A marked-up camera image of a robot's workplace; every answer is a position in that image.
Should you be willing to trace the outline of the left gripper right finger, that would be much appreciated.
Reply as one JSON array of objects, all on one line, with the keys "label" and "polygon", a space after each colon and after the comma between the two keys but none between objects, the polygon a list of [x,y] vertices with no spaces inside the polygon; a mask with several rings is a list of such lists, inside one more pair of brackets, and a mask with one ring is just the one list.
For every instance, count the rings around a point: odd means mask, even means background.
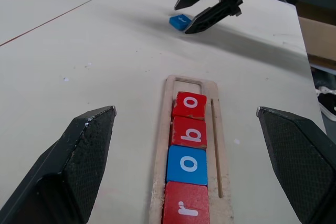
[{"label": "left gripper right finger", "polygon": [[335,223],[335,143],[310,119],[256,113],[274,173],[301,223]]}]

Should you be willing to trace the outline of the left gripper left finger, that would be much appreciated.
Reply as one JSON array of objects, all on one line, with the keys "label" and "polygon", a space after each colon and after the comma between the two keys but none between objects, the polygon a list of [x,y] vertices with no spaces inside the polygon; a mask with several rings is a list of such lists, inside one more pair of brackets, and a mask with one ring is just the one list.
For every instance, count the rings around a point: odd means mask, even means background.
[{"label": "left gripper left finger", "polygon": [[87,223],[104,175],[114,106],[75,117],[1,208],[1,223]]}]

